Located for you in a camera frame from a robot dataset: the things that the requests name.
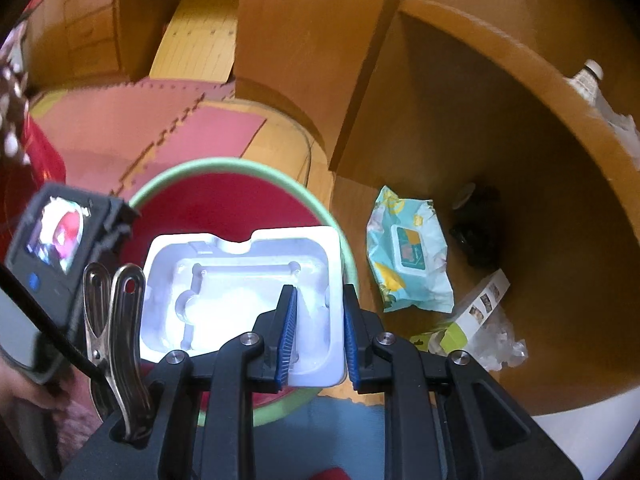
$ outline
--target cardboard box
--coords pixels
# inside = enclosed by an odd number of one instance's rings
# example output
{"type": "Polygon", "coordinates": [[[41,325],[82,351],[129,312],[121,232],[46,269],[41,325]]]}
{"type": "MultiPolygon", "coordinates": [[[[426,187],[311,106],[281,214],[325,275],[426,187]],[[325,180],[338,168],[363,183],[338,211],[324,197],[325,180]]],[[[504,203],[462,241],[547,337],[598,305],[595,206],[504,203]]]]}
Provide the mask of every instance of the cardboard box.
{"type": "Polygon", "coordinates": [[[432,332],[410,338],[420,350],[447,355],[463,349],[498,306],[509,286],[509,280],[496,270],[476,286],[453,308],[453,316],[432,332]]]}

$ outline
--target plastic bag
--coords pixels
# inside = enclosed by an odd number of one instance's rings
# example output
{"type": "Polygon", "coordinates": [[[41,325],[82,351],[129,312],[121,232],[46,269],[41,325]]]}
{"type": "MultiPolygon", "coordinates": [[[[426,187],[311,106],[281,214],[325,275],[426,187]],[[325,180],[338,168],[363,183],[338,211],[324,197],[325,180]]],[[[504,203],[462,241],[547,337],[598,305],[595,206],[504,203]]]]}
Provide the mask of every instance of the plastic bag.
{"type": "Polygon", "coordinates": [[[634,118],[615,113],[601,92],[598,92],[596,96],[595,107],[613,129],[618,142],[631,156],[636,170],[640,170],[640,137],[638,136],[634,118]]]}
{"type": "Polygon", "coordinates": [[[529,357],[527,344],[524,339],[515,340],[513,325],[501,306],[494,309],[465,350],[488,372],[500,371],[502,364],[511,368],[519,366],[529,357]]]}

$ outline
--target teal wipes pack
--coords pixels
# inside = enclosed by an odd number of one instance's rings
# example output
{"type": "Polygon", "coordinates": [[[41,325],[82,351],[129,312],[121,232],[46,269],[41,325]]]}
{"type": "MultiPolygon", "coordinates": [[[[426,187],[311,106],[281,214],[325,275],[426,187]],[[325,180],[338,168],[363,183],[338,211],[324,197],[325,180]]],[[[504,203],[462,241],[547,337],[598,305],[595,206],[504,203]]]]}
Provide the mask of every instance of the teal wipes pack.
{"type": "Polygon", "coordinates": [[[447,243],[431,200],[380,190],[367,223],[367,257],[385,312],[415,305],[450,313],[447,243]]]}

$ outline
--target blue gripper pad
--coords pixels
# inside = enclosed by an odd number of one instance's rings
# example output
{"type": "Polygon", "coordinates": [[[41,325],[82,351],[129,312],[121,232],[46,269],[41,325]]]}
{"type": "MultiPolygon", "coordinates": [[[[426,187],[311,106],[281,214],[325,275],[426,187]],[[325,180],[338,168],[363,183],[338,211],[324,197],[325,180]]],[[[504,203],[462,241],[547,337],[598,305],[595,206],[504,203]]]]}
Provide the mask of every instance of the blue gripper pad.
{"type": "Polygon", "coordinates": [[[356,335],[353,329],[351,313],[346,309],[344,311],[344,354],[347,357],[347,370],[349,371],[349,378],[353,383],[353,389],[358,390],[360,388],[358,345],[356,343],[356,335]]]}
{"type": "Polygon", "coordinates": [[[298,312],[298,290],[294,287],[289,298],[287,316],[282,327],[282,335],[278,345],[278,365],[276,366],[276,383],[279,388],[287,384],[289,365],[293,352],[293,336],[296,333],[296,314],[298,312]]]}

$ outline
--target foam floor mat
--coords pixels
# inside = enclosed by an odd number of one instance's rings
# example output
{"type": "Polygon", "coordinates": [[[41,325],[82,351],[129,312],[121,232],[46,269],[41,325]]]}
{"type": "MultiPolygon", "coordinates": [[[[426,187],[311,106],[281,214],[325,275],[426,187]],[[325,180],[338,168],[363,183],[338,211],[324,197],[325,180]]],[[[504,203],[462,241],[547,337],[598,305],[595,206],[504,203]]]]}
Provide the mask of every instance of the foam floor mat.
{"type": "Polygon", "coordinates": [[[197,86],[127,84],[69,91],[38,124],[66,165],[66,182],[108,193],[204,97],[197,86]]]}
{"type": "Polygon", "coordinates": [[[169,85],[171,88],[179,86],[183,90],[196,89],[204,92],[205,101],[222,101],[232,97],[236,92],[236,82],[229,83],[212,83],[210,81],[199,81],[190,79],[164,79],[145,77],[137,83],[138,85],[169,85]]]}
{"type": "Polygon", "coordinates": [[[199,107],[156,147],[144,168],[133,176],[131,187],[124,187],[119,196],[131,197],[153,177],[165,170],[210,156],[240,157],[251,143],[265,118],[223,108],[199,107]]]}

